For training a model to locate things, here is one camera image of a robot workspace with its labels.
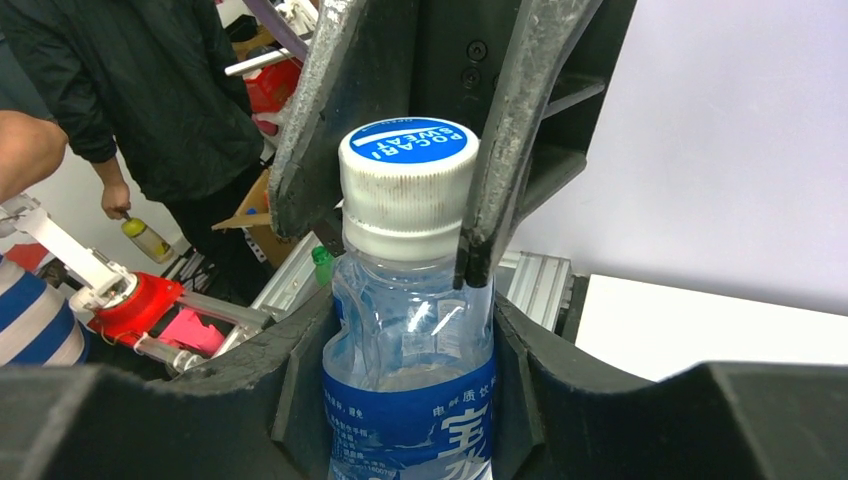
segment striped shirt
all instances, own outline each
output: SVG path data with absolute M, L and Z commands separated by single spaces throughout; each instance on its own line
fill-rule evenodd
M 0 255 L 0 365 L 82 363 L 88 342 L 62 294 Z

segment screw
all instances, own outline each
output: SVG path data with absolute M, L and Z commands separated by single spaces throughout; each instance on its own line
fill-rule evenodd
M 489 49 L 486 47 L 485 43 L 480 40 L 476 40 L 468 44 L 466 53 L 468 53 L 468 58 L 472 61 L 480 62 L 486 58 L 486 54 L 489 53 Z
M 466 68 L 462 72 L 462 85 L 465 88 L 472 89 L 480 84 L 480 71 L 474 67 Z

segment white bottle cap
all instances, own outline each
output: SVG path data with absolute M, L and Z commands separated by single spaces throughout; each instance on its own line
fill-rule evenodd
M 349 133 L 339 146 L 347 241 L 386 260 L 454 255 L 479 145 L 471 130 L 434 118 Z

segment sleeve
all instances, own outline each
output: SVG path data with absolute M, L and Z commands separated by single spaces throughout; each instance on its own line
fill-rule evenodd
M 230 43 L 224 26 L 221 25 L 221 17 L 212 0 L 194 0 L 194 15 L 203 36 L 203 44 L 206 47 L 206 57 L 212 68 L 212 75 L 218 88 L 224 91 L 227 97 L 235 102 L 239 108 L 248 116 L 253 113 L 250 106 L 250 97 L 247 96 L 247 87 L 241 77 L 228 77 L 224 69 L 238 63 L 236 52 Z
M 92 163 L 115 156 L 112 127 L 82 62 L 33 0 L 0 0 L 0 25 L 18 63 L 67 133 L 74 153 Z

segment pocari sweat bottle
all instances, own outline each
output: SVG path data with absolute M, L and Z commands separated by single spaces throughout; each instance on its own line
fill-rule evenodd
M 493 290 L 452 288 L 478 144 L 430 118 L 342 141 L 343 320 L 324 348 L 331 479 L 491 478 Z

